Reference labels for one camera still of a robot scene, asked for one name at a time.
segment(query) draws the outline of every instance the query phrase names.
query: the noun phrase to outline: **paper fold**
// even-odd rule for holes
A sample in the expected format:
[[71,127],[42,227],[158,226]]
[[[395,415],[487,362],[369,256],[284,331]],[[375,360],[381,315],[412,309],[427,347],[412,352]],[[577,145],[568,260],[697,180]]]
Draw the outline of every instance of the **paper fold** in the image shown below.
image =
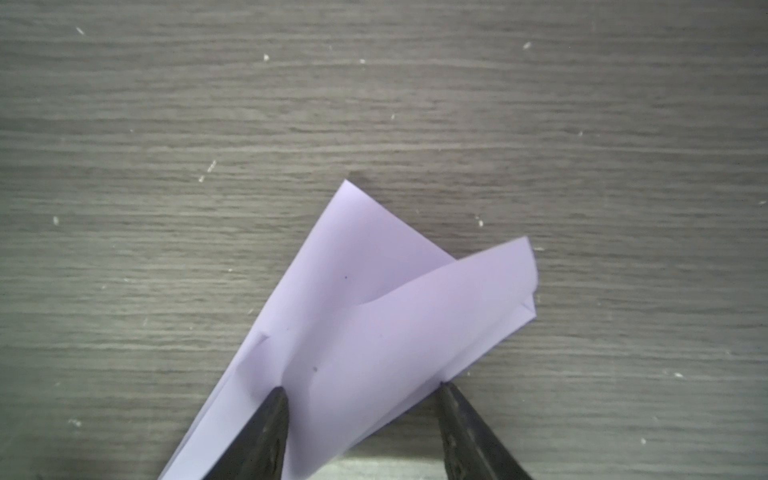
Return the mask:
[[534,318],[526,238],[461,260],[346,181],[160,476],[203,478],[269,391],[304,480]]

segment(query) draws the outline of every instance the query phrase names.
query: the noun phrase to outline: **lavender paper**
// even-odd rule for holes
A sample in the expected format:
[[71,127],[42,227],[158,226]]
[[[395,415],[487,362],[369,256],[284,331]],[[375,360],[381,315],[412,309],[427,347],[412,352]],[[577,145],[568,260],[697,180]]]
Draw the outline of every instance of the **lavender paper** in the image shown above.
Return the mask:
[[535,317],[521,238],[455,260],[349,181],[336,192],[160,480],[205,476],[284,386],[283,480],[304,480]]

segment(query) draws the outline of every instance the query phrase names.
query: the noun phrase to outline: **folded paper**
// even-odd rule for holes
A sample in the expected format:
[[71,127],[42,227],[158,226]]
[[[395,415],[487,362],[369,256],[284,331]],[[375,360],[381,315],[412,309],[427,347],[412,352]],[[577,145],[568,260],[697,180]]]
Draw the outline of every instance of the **folded paper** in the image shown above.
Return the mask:
[[528,239],[456,260],[344,182],[161,473],[200,480],[275,386],[304,480],[535,316]]

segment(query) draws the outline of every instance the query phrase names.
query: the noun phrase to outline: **gray wooden table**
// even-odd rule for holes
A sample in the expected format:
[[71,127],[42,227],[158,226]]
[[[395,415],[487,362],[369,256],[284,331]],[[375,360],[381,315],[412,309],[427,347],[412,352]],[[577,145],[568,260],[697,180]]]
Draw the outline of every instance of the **gray wooden table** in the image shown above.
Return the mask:
[[[0,477],[156,478],[350,177],[531,237],[457,383],[537,480],[766,478],[765,7],[3,2]],[[444,478],[433,415],[317,478]]]

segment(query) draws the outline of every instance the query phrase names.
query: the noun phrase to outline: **wood grain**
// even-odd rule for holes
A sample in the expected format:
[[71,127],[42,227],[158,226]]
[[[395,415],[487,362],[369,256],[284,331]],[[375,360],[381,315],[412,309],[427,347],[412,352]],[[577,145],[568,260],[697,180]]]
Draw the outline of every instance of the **wood grain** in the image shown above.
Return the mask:
[[[457,257],[532,238],[538,319],[458,384],[536,479],[767,477],[767,32],[747,0],[3,2],[0,476],[156,478],[351,177]],[[317,478],[440,455],[425,402]]]

